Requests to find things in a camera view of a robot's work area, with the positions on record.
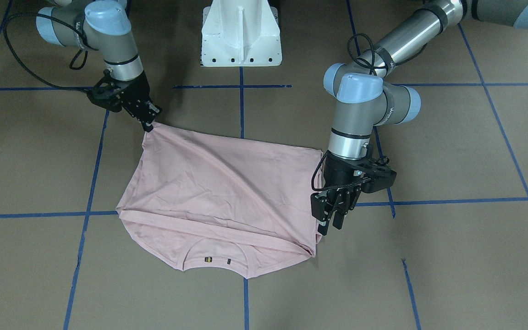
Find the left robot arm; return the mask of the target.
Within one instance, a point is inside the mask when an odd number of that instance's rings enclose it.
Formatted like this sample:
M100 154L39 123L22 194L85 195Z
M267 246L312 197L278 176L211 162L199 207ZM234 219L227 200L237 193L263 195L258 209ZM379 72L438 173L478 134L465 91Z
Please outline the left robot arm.
M327 152L317 170L324 185L313 188L312 215L317 232L330 226L341 229L362 193L390 188L397 173L387 157L373 158L371 134L376 126L401 125L417 117L418 92L384 81L399 66L416 58L428 42L466 17L528 30L528 0L427 0L410 17L378 42L367 40L360 55L349 54L351 63L335 63L325 71L323 86L336 99L335 117Z

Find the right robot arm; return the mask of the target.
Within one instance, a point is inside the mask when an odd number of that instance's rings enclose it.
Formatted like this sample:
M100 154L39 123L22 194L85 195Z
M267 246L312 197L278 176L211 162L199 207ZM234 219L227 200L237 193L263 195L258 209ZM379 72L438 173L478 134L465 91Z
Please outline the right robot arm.
M90 102L112 112L125 110L145 132L161 113L149 96L149 83L141 63L132 26L121 0L72 0L38 11L36 29L51 44L99 51L103 77L86 92Z

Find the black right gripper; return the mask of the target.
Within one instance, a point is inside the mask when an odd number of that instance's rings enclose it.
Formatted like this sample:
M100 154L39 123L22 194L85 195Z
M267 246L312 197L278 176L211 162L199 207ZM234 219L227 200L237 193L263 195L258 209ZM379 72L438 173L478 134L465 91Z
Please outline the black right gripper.
M153 121L161 113L161 107L151 102L146 73L141 73L136 79L124 83L126 84L120 90L123 109L138 119L146 133L151 132L154 129Z

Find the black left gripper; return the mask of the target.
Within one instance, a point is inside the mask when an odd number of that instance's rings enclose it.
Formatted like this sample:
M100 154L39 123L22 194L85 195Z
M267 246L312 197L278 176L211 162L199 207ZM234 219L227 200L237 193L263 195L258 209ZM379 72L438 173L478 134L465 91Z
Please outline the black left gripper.
M321 168L323 187L310 196L311 214L317 221L317 232L326 236L331 219L333 227L341 230L349 211L358 202L364 184L365 157L348 159L325 153Z

